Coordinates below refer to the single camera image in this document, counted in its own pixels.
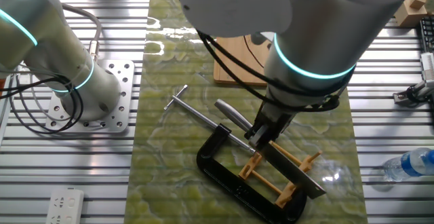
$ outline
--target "robot mounting base plate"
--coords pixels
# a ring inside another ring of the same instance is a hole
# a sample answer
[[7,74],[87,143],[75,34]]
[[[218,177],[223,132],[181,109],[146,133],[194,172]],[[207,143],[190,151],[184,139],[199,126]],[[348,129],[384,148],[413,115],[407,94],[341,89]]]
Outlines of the robot mounting base plate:
[[[119,102],[113,111],[100,120],[77,122],[73,127],[65,130],[63,133],[120,133],[127,129],[130,120],[130,105],[132,100],[132,88],[134,78],[134,63],[131,60],[99,60],[98,64],[105,70],[110,71],[121,85]],[[60,99],[53,93],[50,101],[48,114],[54,118],[69,117],[63,109]],[[47,118],[47,128],[58,130],[63,127],[67,121],[59,122]]]

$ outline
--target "metal rod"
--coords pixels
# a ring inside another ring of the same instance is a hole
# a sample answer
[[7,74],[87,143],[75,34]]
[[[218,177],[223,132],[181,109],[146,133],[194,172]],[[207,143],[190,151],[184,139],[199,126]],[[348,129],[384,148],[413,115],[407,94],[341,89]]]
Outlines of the metal rod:
[[[176,95],[176,97],[179,98],[188,87],[189,87],[188,85],[184,85],[184,87],[181,89],[181,91],[179,91],[179,93]],[[164,110],[166,111],[167,109],[169,109],[169,107],[170,107],[170,105],[172,105],[172,103],[174,103],[173,99],[164,107]]]
[[[186,104],[184,101],[180,100],[177,96],[172,96],[174,102],[177,102],[179,105],[183,106],[185,109],[196,115],[197,117],[201,118],[204,122],[206,122],[208,125],[210,125],[213,129],[217,128],[217,123],[210,120],[208,117],[202,115],[200,112],[192,108],[192,106]],[[231,139],[234,143],[237,143],[244,149],[248,150],[250,153],[255,153],[256,150],[253,149],[251,146],[249,146],[247,143],[241,141],[239,138],[234,136],[233,134],[229,134],[229,139]]]

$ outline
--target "wooden cutting board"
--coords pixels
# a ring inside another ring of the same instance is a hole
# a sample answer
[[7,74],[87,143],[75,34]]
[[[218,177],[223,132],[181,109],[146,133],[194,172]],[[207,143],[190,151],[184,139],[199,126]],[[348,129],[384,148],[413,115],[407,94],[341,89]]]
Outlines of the wooden cutting board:
[[[264,74],[265,62],[267,61],[267,57],[269,55],[269,46],[271,42],[266,40],[262,45],[255,45],[252,43],[250,36],[246,36],[247,45],[244,41],[243,37],[235,37],[235,38],[217,38],[217,42],[224,47],[229,53],[234,55],[240,61],[248,65],[250,68],[258,71],[259,73]],[[252,53],[249,52],[248,47],[258,59],[255,60]],[[236,74],[242,81],[246,82],[250,85],[255,86],[266,86],[267,83],[263,80],[253,76],[247,71],[243,70],[241,67],[230,61],[225,55],[216,51],[218,57],[225,63],[225,65],[230,68],[234,74]],[[222,67],[214,61],[214,81],[216,83],[236,83],[223,69]]]

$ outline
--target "gray cable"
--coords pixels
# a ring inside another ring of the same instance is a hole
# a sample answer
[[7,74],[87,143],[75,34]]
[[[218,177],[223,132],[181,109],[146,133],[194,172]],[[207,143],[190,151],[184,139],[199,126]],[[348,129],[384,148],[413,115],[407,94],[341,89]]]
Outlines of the gray cable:
[[99,19],[97,17],[95,17],[95,15],[93,15],[93,14],[91,14],[91,13],[85,11],[85,10],[82,10],[81,8],[73,7],[73,6],[65,4],[65,3],[62,3],[62,7],[63,7],[64,10],[67,10],[67,11],[70,11],[72,13],[76,13],[76,14],[79,14],[79,15],[82,15],[82,16],[86,16],[90,20],[92,20],[93,22],[95,22],[95,24],[96,24],[96,33],[95,33],[95,37],[94,37],[93,41],[98,41],[100,39],[101,31],[102,31],[102,25],[101,25],[101,22],[99,21]]

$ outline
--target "plastic water bottle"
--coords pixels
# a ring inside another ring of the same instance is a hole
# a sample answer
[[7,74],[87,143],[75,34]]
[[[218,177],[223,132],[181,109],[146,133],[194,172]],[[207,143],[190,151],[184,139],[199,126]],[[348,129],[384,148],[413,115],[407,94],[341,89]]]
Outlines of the plastic water bottle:
[[412,176],[434,175],[434,150],[415,149],[386,161],[383,168],[387,181],[400,182]]

